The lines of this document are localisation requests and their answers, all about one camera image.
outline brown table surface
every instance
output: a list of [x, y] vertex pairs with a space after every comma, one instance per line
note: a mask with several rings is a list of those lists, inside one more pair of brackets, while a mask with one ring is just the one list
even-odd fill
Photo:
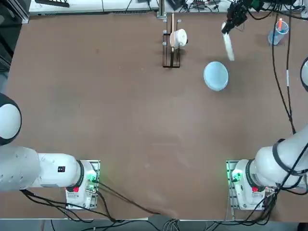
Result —
[[[274, 17], [249, 18], [244, 32], [231, 32], [235, 62], [228, 61], [220, 32], [225, 14], [180, 18], [189, 43], [181, 68], [172, 70], [161, 66], [165, 24], [153, 14], [42, 17], [23, 25], [6, 92], [23, 114], [14, 144], [100, 159], [104, 182], [162, 214], [224, 219], [226, 160], [253, 158], [259, 148], [291, 134], [267, 42]], [[308, 120], [299, 81], [308, 55], [306, 26], [293, 20], [290, 76], [297, 129]], [[287, 40], [275, 48], [284, 95], [286, 48]], [[221, 92], [204, 83], [210, 61], [229, 71]], [[32, 191], [65, 200], [63, 189]], [[1, 218], [64, 217], [20, 192], [0, 198]], [[106, 199], [117, 218], [149, 216], [107, 193]], [[271, 219], [308, 221], [307, 206], [306, 196], [283, 192]]]

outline light blue bowl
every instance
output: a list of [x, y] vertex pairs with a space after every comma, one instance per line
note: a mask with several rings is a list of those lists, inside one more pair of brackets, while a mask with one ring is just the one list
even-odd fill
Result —
[[220, 91], [227, 86], [229, 74], [227, 68], [222, 63], [211, 62], [205, 67], [203, 78], [209, 88]]

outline wire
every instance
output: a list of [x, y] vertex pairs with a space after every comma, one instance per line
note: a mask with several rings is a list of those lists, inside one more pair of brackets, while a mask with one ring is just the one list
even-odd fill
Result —
[[50, 223], [51, 223], [52, 230], [53, 230], [53, 231], [56, 231], [56, 230], [54, 229], [54, 226], [53, 226], [52, 220], [50, 220]]
[[216, 223], [213, 222], [213, 224], [211, 224], [209, 227], [207, 227], [207, 223], [206, 223], [206, 227], [203, 231], [209, 231]]
[[213, 9], [217, 9], [217, 11], [219, 12], [219, 7], [218, 7], [218, 5], [216, 4], [215, 0], [213, 0], [213, 2], [215, 3], [215, 6], [214, 6]]
[[187, 8], [187, 6], [188, 6], [188, 5], [187, 5], [187, 1], [188, 1], [188, 0], [186, 0], [185, 3], [182, 5], [182, 7], [181, 7], [179, 13], [181, 12], [181, 10], [182, 10], [183, 8], [184, 8], [184, 9]]
[[[89, 211], [89, 212], [91, 212], [91, 213], [96, 213], [96, 214], [99, 214], [99, 215], [103, 215], [103, 216], [105, 216], [105, 217], [108, 217], [107, 214], [104, 214], [104, 213], [101, 213], [101, 212], [97, 212], [97, 211], [95, 211], [95, 210], [90, 210], [90, 209], [88, 209], [88, 208], [84, 208], [84, 207], [79, 206], [79, 205], [75, 205], [75, 204], [72, 204], [72, 203], [65, 203], [65, 202], [54, 201], [54, 200], [51, 200], [51, 199], [48, 199], [48, 198], [44, 198], [44, 197], [41, 197], [41, 196], [37, 196], [37, 195], [35, 195], [34, 193], [32, 193], [32, 192], [30, 192], [30, 191], [28, 191], [28, 190], [20, 190], [20, 191], [21, 191], [28, 199], [30, 199], [30, 197], [34, 197], [34, 198], [43, 200], [43, 201], [45, 201], [45, 202], [47, 202], [47, 203], [50, 202], [50, 203], [55, 203], [55, 204], [60, 204], [60, 205], [65, 205], [65, 206], [70, 205], [70, 206], [82, 208], [82, 209], [87, 210], [87, 211]], [[50, 204], [46, 204], [46, 203], [42, 203], [42, 202], [38, 202], [38, 201], [34, 201], [34, 202], [35, 202], [35, 203], [38, 203], [38, 204], [42, 204], [42, 205], [51, 206], [51, 207], [54, 207], [54, 206], [55, 206], [55, 207], [61, 207], [61, 206], [59, 206], [59, 205], [50, 205]], [[71, 213], [74, 214], [74, 212], [71, 211], [70, 209], [67, 209], [67, 208], [65, 208], [65, 207], [61, 207], [61, 208], [65, 209], [65, 210], [68, 210], [68, 211], [70, 211]]]
[[200, 13], [199, 3], [197, 1], [196, 1], [196, 5], [197, 5], [197, 8], [198, 8], [198, 12]]
[[[286, 63], [286, 82], [287, 82], [287, 96], [288, 105], [290, 113], [290, 123], [293, 124], [292, 118], [292, 108], [291, 108], [291, 98], [290, 98], [290, 79], [289, 79], [289, 55], [290, 55], [290, 42], [291, 42], [291, 17], [289, 16], [289, 39], [288, 39], [288, 49], [287, 49], [287, 63]], [[296, 133], [294, 126], [292, 126], [293, 135]]]
[[212, 229], [212, 231], [214, 231], [215, 229], [217, 229], [217, 227], [218, 227], [219, 225], [221, 225], [221, 223], [220, 223], [220, 224], [217, 224], [217, 226], [215, 226], [215, 228]]
[[281, 87], [280, 87], [280, 83], [279, 83], [279, 80], [278, 80], [278, 77], [277, 77], [277, 73], [276, 73], [275, 54], [274, 54], [274, 38], [275, 38], [275, 31], [276, 31], [276, 22], [277, 22], [277, 18], [278, 18], [278, 13], [276, 13], [276, 19], [275, 19], [274, 29], [273, 29], [273, 38], [272, 38], [272, 44], [271, 44], [271, 55], [272, 55], [273, 71], [274, 71], [276, 84], [277, 84], [277, 87], [278, 87], [278, 90], [279, 90], [279, 94], [280, 94], [280, 97], [281, 97], [281, 100], [282, 100], [284, 109], [285, 109], [285, 111], [286, 111], [286, 113], [287, 113], [287, 116], [288, 116], [288, 118], [289, 118], [289, 121], [290, 121], [290, 125], [291, 125], [292, 132], [293, 132], [293, 134], [295, 134], [295, 133], [296, 133], [296, 130], [295, 130], [295, 128], [294, 128], [292, 118], [291, 118], [291, 116], [290, 116], [290, 113], [289, 113], [289, 111], [288, 111], [287, 105], [286, 105], [286, 103], [285, 103], [285, 100], [284, 100], [284, 97], [283, 97], [283, 94], [282, 94], [282, 90], [281, 90]]
[[[268, 6], [268, 8], [265, 9], [265, 11], [267, 11], [267, 10], [272, 6], [272, 4], [273, 4], [273, 1], [270, 3], [270, 5]], [[272, 11], [270, 11], [267, 15], [265, 15], [265, 16], [263, 16], [263, 17], [261, 17], [261, 18], [256, 18], [256, 17], [254, 17], [253, 14], [252, 14], [249, 10], [248, 10], [248, 13], [250, 14], [250, 16], [251, 16], [253, 19], [255, 19], [255, 20], [262, 20], [262, 19], [265, 19], [265, 18], [269, 17], [270, 14], [272, 13]]]
[[131, 1], [132, 0], [129, 1], [129, 4], [127, 5], [127, 8], [126, 8], [125, 12], [127, 12], [128, 8], [129, 8], [129, 5], [131, 4]]
[[210, 10], [211, 12], [213, 12], [213, 11], [212, 11], [212, 9], [211, 9], [210, 7], [208, 7], [208, 6], [205, 6], [205, 8], [207, 8], [207, 9], [209, 9], [209, 10]]
[[152, 8], [151, 8], [151, 6], [150, 6], [150, 0], [147, 0], [146, 2], [148, 3], [148, 6], [149, 6], [150, 11], [152, 11]]
[[[152, 222], [148, 221], [148, 220], [130, 220], [130, 221], [127, 221], [125, 223], [121, 223], [121, 224], [113, 224], [113, 225], [109, 225], [109, 226], [99, 226], [99, 227], [95, 227], [95, 229], [104, 229], [104, 228], [113, 228], [113, 227], [119, 227], [119, 226], [122, 226], [122, 225], [126, 225], [126, 224], [129, 224], [129, 223], [133, 223], [133, 222], [147, 222], [149, 223], [150, 225], [152, 225], [153, 228], [155, 228], [157, 231], [160, 231], [159, 228], [157, 228]], [[88, 231], [88, 230], [93, 230], [93, 228], [86, 228], [86, 229], [83, 229], [81, 231]]]
[[151, 211], [151, 210], [149, 210], [149, 209], [147, 209], [147, 208], [142, 207], [141, 205], [139, 205], [139, 204], [137, 204], [136, 202], [134, 202], [134, 201], [132, 201], [132, 200], [126, 198], [125, 196], [119, 194], [118, 192], [116, 192], [115, 190], [113, 190], [112, 188], [110, 188], [109, 186], [107, 186], [107, 185], [105, 185], [105, 184], [103, 184], [103, 183], [101, 183], [101, 182], [99, 182], [99, 181], [97, 181], [97, 180], [93, 180], [92, 182], [94, 182], [94, 183], [99, 183], [101, 186], [104, 186], [105, 188], [107, 188], [107, 189], [110, 190], [111, 192], [115, 193], [117, 196], [121, 197], [122, 199], [124, 199], [125, 201], [131, 203], [132, 205], [134, 205], [134, 206], [136, 206], [136, 207], [142, 209], [142, 210], [145, 211], [145, 212], [148, 212], [148, 213], [151, 213], [151, 214], [154, 214], [154, 215], [160, 215], [160, 213], [153, 212], [153, 211]]
[[[36, 204], [46, 205], [46, 206], [50, 206], [50, 207], [55, 207], [55, 208], [57, 208], [59, 211], [61, 211], [63, 214], [65, 214], [65, 215], [66, 215], [70, 220], [72, 220], [72, 221], [76, 221], [76, 222], [82, 221], [82, 222], [84, 222], [84, 223], [92, 223], [92, 222], [94, 221], [94, 220], [92, 220], [92, 221], [83, 220], [83, 219], [81, 219], [74, 211], [72, 211], [72, 210], [70, 210], [70, 209], [68, 209], [68, 208], [65, 208], [65, 207], [62, 207], [62, 206], [59, 206], [59, 205], [54, 205], [54, 204], [52, 204], [51, 202], [48, 202], [48, 201], [45, 201], [45, 202], [48, 203], [48, 204], [46, 204], [46, 203], [43, 203], [43, 202], [34, 200], [33, 198], [31, 198], [29, 195], [26, 195], [26, 194], [25, 194], [25, 196], [26, 196], [30, 201], [32, 201], [32, 202], [34, 202], [34, 203], [36, 203]], [[66, 212], [62, 211], [60, 208], [61, 208], [61, 209], [64, 209], [64, 210], [67, 210], [67, 211], [69, 211], [69, 212], [71, 212], [71, 213], [73, 213], [74, 216], [76, 216], [78, 220], [73, 219], [71, 216], [69, 216]]]
[[275, 12], [275, 13], [280, 13], [280, 14], [285, 15], [285, 16], [289, 16], [291, 18], [296, 18], [296, 19], [308, 21], [308, 18], [303, 18], [303, 17], [291, 15], [291, 14], [285, 13], [283, 11], [277, 11], [277, 10], [272, 10], [272, 11]]
[[115, 225], [115, 223], [113, 223], [111, 226], [109, 226], [109, 227], [107, 227], [107, 228], [103, 229], [103, 231], [105, 231], [105, 230], [107, 230], [107, 229], [112, 228], [114, 225]]
[[99, 195], [99, 197], [102, 199], [102, 201], [103, 201], [103, 203], [104, 203], [104, 207], [105, 207], [106, 213], [107, 213], [107, 215], [108, 215], [108, 218], [109, 218], [113, 223], [116, 223], [117, 220], [114, 219], [114, 218], [110, 215], [110, 213], [109, 213], [109, 210], [108, 210], [108, 207], [107, 207], [107, 203], [106, 203], [105, 198], [103, 197], [103, 195], [102, 195], [99, 191], [97, 191], [96, 193]]

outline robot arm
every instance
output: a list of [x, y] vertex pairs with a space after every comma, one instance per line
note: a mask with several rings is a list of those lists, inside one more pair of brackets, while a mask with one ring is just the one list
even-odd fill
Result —
[[0, 191], [41, 187], [66, 187], [68, 203], [95, 208], [97, 196], [89, 178], [98, 180], [92, 162], [76, 160], [67, 154], [37, 153], [25, 147], [10, 145], [22, 124], [17, 104], [0, 93]]
[[[266, 187], [276, 188], [283, 182], [307, 143], [308, 125], [286, 140], [261, 148], [255, 159], [240, 160], [232, 172], [239, 208], [254, 210], [265, 197]], [[307, 169], [308, 149], [303, 152], [284, 187], [307, 189]]]
[[250, 8], [259, 12], [264, 3], [259, 0], [239, 0], [236, 3], [231, 2], [227, 12], [227, 21], [221, 32], [228, 34], [233, 28], [241, 25], [247, 20], [247, 13]]

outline floor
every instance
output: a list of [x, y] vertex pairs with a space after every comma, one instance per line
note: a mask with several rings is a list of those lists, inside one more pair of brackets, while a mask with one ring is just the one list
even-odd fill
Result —
[[[149, 218], [160, 230], [163, 229], [164, 223], [168, 218], [164, 216], [153, 216]], [[0, 220], [1, 231], [22, 230], [24, 227], [31, 227], [32, 231], [53, 231], [50, 220], [45, 220], [44, 228], [42, 229], [43, 220]], [[81, 231], [86, 228], [93, 228], [94, 226], [108, 226], [111, 223], [106, 220], [96, 220], [91, 224], [80, 222], [73, 222], [69, 220], [53, 220], [55, 231]], [[182, 221], [179, 223], [181, 231], [203, 231], [206, 227], [205, 221]], [[296, 231], [297, 223], [282, 223], [282, 222], [269, 222], [266, 226], [262, 227], [254, 225], [251, 227], [246, 226], [219, 226], [216, 231]], [[142, 221], [132, 222], [121, 227], [115, 227], [112, 231], [154, 231], [155, 229], [148, 223]]]

